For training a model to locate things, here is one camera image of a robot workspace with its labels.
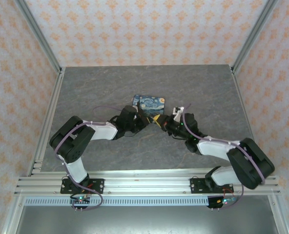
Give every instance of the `patterned wallpaper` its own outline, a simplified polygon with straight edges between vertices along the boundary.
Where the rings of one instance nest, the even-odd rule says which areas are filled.
[[[278,2],[237,78],[255,139],[289,204],[289,0]]]
[[[267,0],[27,0],[61,66],[230,64]]]
[[[0,233],[36,147],[56,73],[13,0],[0,0]]]

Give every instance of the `yellow object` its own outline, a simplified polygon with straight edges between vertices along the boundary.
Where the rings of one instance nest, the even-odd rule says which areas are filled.
[[[153,118],[153,120],[156,122],[156,124],[161,128],[160,124],[158,123],[158,118],[160,117],[160,115],[157,115]]]

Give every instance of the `orange floral wallpaper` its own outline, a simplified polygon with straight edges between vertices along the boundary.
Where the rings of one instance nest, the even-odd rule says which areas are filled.
[[[289,204],[289,0],[277,3],[237,79],[255,139]]]
[[[230,64],[267,0],[27,0],[61,66]]]
[[[13,0],[0,0],[0,233],[27,173],[56,73]]]

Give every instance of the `gray floor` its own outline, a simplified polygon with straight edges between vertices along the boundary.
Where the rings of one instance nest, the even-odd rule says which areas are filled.
[[[17,234],[277,234],[267,196],[244,196],[234,207],[25,207]]]
[[[165,114],[191,103],[205,134],[229,140],[251,137],[228,65],[68,67],[53,118],[50,137],[73,115],[84,120],[109,120],[135,94],[165,98]],[[155,124],[134,137],[90,142],[83,154],[87,170],[208,168],[227,166],[222,159],[192,154]],[[63,171],[47,145],[42,171]]]

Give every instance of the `enclosure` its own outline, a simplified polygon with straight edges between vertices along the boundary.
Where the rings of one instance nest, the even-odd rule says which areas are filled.
[[[253,138],[274,174],[210,212],[189,179],[229,163],[150,124],[89,143],[83,163],[105,179],[105,202],[74,213],[49,139],[72,116],[111,119],[94,108],[135,95],[164,98],[168,115],[191,103],[212,137]],[[31,229],[289,233],[289,0],[1,0],[0,232]]]

